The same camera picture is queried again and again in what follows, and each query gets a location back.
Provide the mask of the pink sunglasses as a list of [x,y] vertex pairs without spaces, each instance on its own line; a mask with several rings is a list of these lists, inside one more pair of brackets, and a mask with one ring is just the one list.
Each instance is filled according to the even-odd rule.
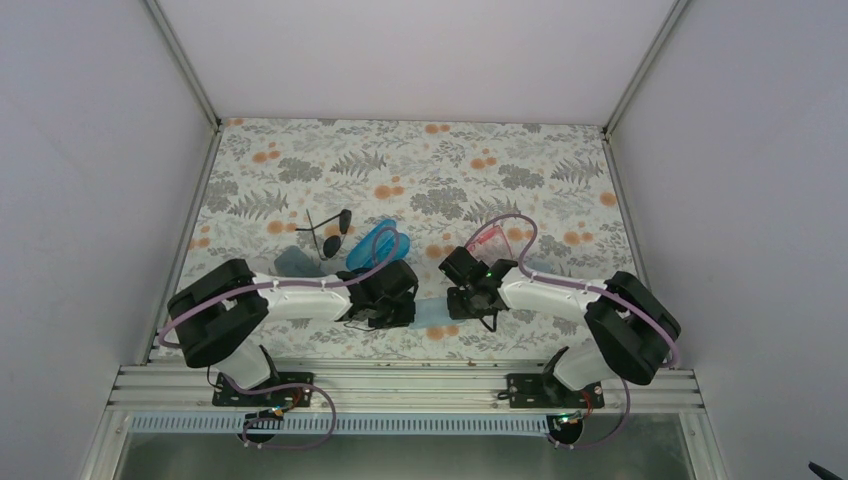
[[511,245],[500,225],[483,230],[466,246],[469,253],[479,261],[491,266],[498,260],[513,260]]

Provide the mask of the blue translucent glasses case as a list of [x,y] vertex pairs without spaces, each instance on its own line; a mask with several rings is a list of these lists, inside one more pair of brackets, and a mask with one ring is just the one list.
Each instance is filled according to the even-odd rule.
[[348,270],[371,269],[380,262],[403,260],[410,250],[408,235],[396,230],[393,219],[384,219],[378,223],[347,255],[345,266]]

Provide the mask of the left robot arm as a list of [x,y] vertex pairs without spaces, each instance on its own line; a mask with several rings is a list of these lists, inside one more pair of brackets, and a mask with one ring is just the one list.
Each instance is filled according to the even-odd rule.
[[242,259],[228,260],[169,300],[170,321],[158,342],[180,350],[190,368],[217,369],[249,402],[263,405],[279,382],[267,350],[250,339],[264,321],[334,322],[366,332],[406,327],[417,290],[403,260],[315,278],[259,274]]

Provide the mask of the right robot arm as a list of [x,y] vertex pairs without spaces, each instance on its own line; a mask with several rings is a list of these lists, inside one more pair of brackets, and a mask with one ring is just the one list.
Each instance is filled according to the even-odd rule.
[[600,281],[545,275],[515,260],[488,265],[464,247],[453,250],[439,269],[453,284],[447,297],[453,320],[526,310],[586,325],[590,339],[560,349],[543,369],[541,391],[552,406],[567,406],[581,389],[603,380],[648,385],[676,357],[680,324],[630,273],[618,271]]

